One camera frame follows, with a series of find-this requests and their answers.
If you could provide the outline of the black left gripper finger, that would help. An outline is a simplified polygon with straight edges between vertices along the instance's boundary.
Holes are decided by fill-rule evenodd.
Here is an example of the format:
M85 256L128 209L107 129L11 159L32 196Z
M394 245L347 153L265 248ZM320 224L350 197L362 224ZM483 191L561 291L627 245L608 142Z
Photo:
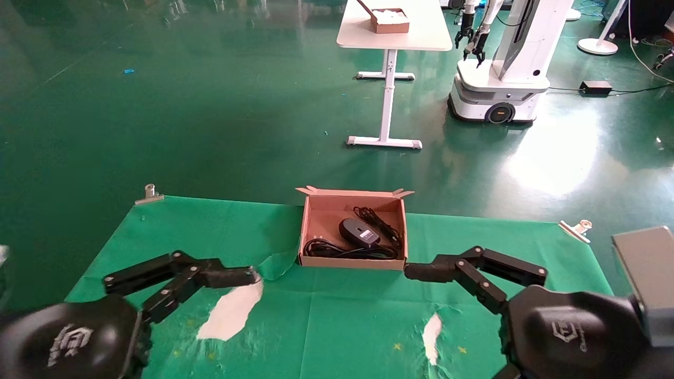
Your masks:
M258 282L255 268L187 268L143 303L142 319L148 324L164 321L203 287L234 288Z
M195 258L183 251L140 262L103 278L106 295L127 296L159 283L164 296L192 295L202 287L254 285L260 275L252 266L227 268L218 258Z

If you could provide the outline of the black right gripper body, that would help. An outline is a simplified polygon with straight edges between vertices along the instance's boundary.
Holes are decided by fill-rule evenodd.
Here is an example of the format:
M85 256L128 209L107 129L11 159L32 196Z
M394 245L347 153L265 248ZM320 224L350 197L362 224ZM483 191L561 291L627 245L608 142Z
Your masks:
M650 343L636 304L528 286L505 307L506 365L496 378L648 378Z

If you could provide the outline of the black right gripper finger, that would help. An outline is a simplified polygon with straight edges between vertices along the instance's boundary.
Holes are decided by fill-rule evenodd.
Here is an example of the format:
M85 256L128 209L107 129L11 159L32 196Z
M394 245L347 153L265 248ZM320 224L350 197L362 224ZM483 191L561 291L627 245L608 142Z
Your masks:
M460 273L487 273L521 286L544 286L547 280L545 268L481 246L458 255L439 254L429 263L409 262L404 267L406 278L431 283L457 282Z
M468 261L407 263L404 275L411 280L432 283L456 282L494 315L503 314L507 295Z

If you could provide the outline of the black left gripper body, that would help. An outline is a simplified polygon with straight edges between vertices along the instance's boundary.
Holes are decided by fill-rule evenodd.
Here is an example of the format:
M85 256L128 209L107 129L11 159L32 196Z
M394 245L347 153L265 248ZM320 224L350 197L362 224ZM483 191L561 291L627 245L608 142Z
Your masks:
M140 378L151 326L126 299L2 314L2 378Z

